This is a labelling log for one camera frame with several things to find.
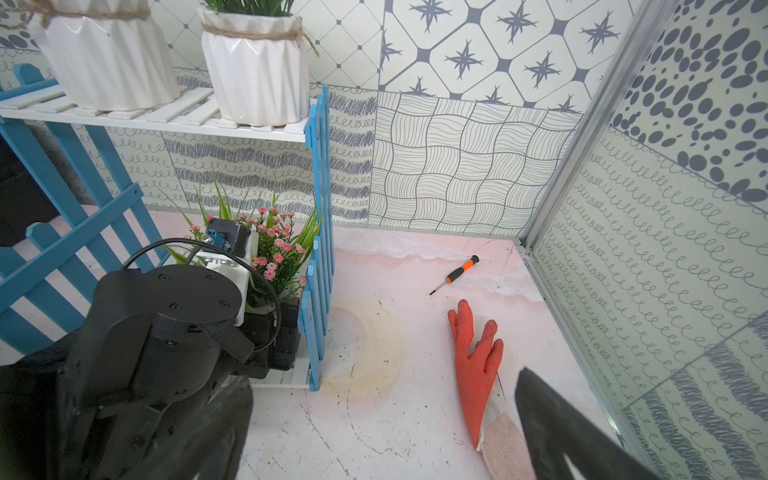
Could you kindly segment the pink flower potted plant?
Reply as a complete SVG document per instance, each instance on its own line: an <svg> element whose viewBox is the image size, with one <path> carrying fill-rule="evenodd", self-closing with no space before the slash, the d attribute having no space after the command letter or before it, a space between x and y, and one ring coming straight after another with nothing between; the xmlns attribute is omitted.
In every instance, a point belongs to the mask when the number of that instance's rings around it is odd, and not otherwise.
<svg viewBox="0 0 768 480"><path fill-rule="evenodd" d="M294 234L295 212L281 211L278 208L279 192L272 192L272 199L267 204L259 196L256 200L248 200L250 188L239 201L240 209L237 216L232 210L232 201L223 184L214 179L214 188L217 193L218 213L220 217L208 215L203 205L203 196L200 187L196 187L195 199L203 215L203 224L206 229L214 227L216 218L226 221L234 221L235 226L245 227L250 233L249 239L256 241L255 253L250 253L251 265L266 280L270 282L278 300L287 301L296 297L299 291L306 286L307 278L299 275L303 266L309 260L314 249L314 237L320 233L323 220L318 216L318 210L313 207L306 219L301 231ZM244 213L242 208L251 202L252 211ZM269 300L263 283L255 280L253 276L247 282L244 295L244 312L249 314L266 314L274 311L275 304Z"/></svg>

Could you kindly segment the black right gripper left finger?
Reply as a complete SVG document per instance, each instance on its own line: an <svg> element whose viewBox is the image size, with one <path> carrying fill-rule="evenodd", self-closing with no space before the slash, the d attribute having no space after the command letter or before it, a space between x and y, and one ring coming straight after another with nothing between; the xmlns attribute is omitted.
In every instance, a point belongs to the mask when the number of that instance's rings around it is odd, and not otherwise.
<svg viewBox="0 0 768 480"><path fill-rule="evenodd" d="M249 380L232 380L178 433L131 469L127 479L234 479L253 411Z"/></svg>

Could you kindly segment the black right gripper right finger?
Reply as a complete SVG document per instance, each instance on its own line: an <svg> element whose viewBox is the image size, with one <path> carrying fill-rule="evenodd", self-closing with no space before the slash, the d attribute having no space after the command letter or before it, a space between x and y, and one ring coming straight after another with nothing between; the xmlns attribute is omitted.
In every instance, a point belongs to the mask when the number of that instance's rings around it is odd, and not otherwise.
<svg viewBox="0 0 768 480"><path fill-rule="evenodd" d="M528 368L520 371L515 402L538 479L654 479L650 470L604 435Z"/></svg>

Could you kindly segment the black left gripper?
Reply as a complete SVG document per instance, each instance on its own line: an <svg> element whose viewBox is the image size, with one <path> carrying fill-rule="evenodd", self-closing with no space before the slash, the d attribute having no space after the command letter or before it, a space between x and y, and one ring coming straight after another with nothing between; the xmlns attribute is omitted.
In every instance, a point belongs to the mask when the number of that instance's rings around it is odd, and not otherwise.
<svg viewBox="0 0 768 480"><path fill-rule="evenodd" d="M281 324L277 326L274 313L246 313L239 329L259 346L270 338L273 342L263 350L253 353L245 364L237 364L234 376L264 379L272 371L288 371L295 363L301 334L298 326L298 297L289 298L280 304Z"/></svg>

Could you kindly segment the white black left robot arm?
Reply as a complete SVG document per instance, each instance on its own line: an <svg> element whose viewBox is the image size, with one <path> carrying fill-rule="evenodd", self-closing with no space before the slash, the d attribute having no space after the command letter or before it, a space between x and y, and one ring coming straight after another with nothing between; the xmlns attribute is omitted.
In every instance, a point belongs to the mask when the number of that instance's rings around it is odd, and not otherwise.
<svg viewBox="0 0 768 480"><path fill-rule="evenodd" d="M81 328L2 368L2 477L235 478L258 351L242 303L203 267L104 276Z"/></svg>

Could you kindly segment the red flower potted plant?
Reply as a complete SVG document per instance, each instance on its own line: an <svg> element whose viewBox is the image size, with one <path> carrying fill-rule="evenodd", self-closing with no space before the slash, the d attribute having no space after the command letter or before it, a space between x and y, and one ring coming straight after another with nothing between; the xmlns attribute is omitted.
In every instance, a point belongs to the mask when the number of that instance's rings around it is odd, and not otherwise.
<svg viewBox="0 0 768 480"><path fill-rule="evenodd" d="M15 1L1 6L30 33L76 105L150 109L180 96L170 49L147 1Z"/></svg>
<svg viewBox="0 0 768 480"><path fill-rule="evenodd" d="M316 53L291 1L207 1L202 49L221 117L281 127L310 114L308 55Z"/></svg>

